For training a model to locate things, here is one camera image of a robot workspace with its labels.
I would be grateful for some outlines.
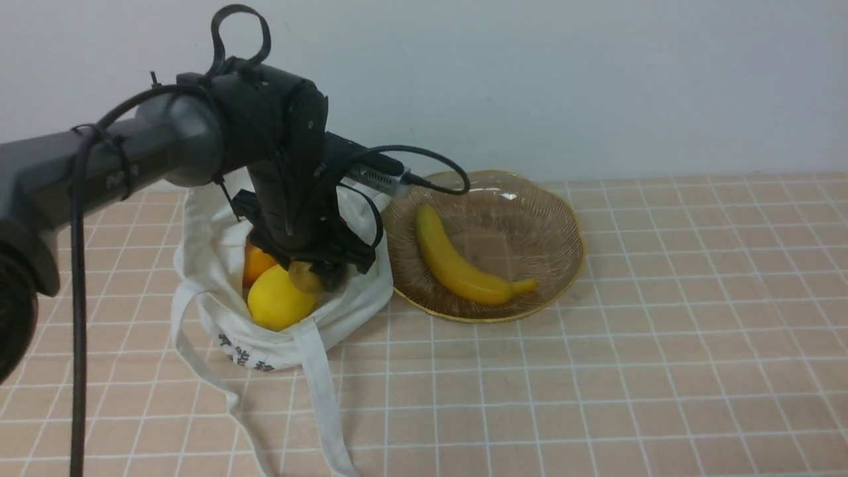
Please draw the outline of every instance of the black cable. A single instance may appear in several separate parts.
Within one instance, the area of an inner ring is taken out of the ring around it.
[[[354,154],[348,157],[346,160],[339,161],[336,164],[325,169],[315,181],[315,185],[312,186],[310,191],[304,196],[300,202],[298,202],[298,206],[294,210],[294,217],[292,219],[292,224],[297,225],[298,219],[300,218],[300,214],[303,212],[304,204],[311,200],[315,193],[326,184],[328,181],[339,183],[344,178],[345,174],[347,174],[348,170],[353,167],[357,162],[362,161],[368,154],[375,153],[385,153],[385,152],[405,152],[423,155],[424,157],[429,157],[430,159],[435,159],[438,162],[446,165],[447,167],[456,171],[457,174],[460,175],[462,179],[462,189],[452,189],[445,188],[442,186],[438,186],[426,179],[421,177],[407,174],[404,178],[411,184],[422,186],[425,188],[429,188],[435,190],[437,192],[441,192],[444,194],[451,195],[463,195],[467,194],[469,190],[471,190],[471,180],[468,178],[468,174],[454,161],[448,159],[447,157],[435,153],[429,149],[417,148],[416,146],[404,146],[404,145],[386,145],[386,146],[376,146],[374,148],[369,148],[365,151],[362,151],[359,154]]]
[[[70,476],[82,477],[86,443],[86,258],[85,234],[83,233],[85,216],[85,186],[88,168],[88,155],[95,143],[101,138],[98,131],[106,131],[122,115],[139,104],[164,94],[181,93],[203,97],[199,87],[185,85],[160,86],[139,93],[108,112],[98,121],[92,133],[86,135],[74,159],[73,179],[70,201],[70,248],[71,281],[74,296],[74,390],[70,427]]]

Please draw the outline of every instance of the fabric bag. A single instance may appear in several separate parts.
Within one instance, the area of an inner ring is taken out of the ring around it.
[[[225,177],[231,191],[253,190],[242,169]],[[363,186],[378,210],[389,197]],[[367,243],[376,236],[376,222],[367,201],[356,192],[338,188],[338,205],[350,229]],[[204,329],[235,365],[260,371],[302,366],[310,387],[321,450],[330,469],[344,477],[357,476],[342,435],[339,405],[326,351],[374,316],[391,299],[392,271],[384,239],[366,275],[349,269],[347,284],[300,323],[273,332],[255,325],[243,298],[244,247],[251,225],[238,222],[219,186],[209,184],[188,193],[182,242],[174,255],[181,277],[171,306],[171,339],[177,353],[201,380],[226,395],[228,413],[245,431],[265,477],[276,477],[254,432],[237,410],[239,395],[219,379],[195,351],[181,324],[186,309],[197,301]]]

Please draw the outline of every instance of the fake fruit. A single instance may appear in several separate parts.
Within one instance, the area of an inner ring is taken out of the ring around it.
[[[504,305],[518,295],[533,292],[536,280],[510,282],[469,263],[450,243],[436,209],[422,205],[416,217],[418,247],[433,276],[458,296],[481,305]]]
[[[244,275],[242,286],[249,289],[259,279],[262,273],[276,265],[274,257],[266,254],[248,240],[244,246]]]
[[[288,264],[288,276],[291,277],[294,286],[304,293],[323,293],[324,284],[313,272],[310,271],[312,264],[306,261],[292,260]]]
[[[306,318],[317,301],[317,295],[295,287],[286,269],[279,265],[265,271],[248,293],[248,309],[254,323],[271,331],[281,331]]]

